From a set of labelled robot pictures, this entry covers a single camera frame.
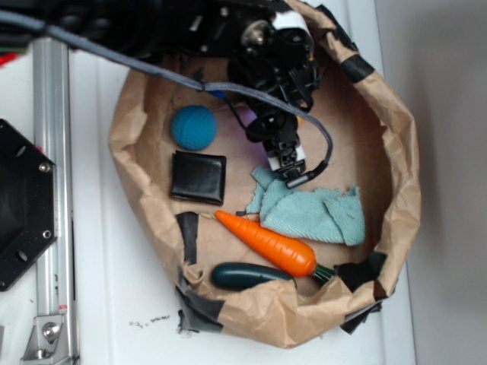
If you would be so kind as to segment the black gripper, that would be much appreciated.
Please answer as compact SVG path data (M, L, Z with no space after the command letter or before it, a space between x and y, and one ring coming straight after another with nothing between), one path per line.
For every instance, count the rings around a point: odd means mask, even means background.
M253 21L240 36L237 55L228 64L229 80L308 111L319 84L314 41L296 11L278 12ZM297 117L257 99L247 101L256 119L246 127L251 142L283 151L299 145Z

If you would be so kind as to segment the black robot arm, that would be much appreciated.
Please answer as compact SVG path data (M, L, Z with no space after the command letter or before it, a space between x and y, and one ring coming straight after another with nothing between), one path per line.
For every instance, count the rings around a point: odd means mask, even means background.
M52 37L155 73L164 56L227 59L222 85L163 71L164 78L225 98L246 97L255 120L247 137L290 163L300 147L298 117L318 87L314 42L284 1L3 1L1 54Z

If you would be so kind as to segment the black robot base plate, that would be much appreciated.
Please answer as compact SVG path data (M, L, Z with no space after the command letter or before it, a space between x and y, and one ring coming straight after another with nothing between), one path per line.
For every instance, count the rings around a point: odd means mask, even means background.
M1 121L1 291L10 290L56 238L55 164Z

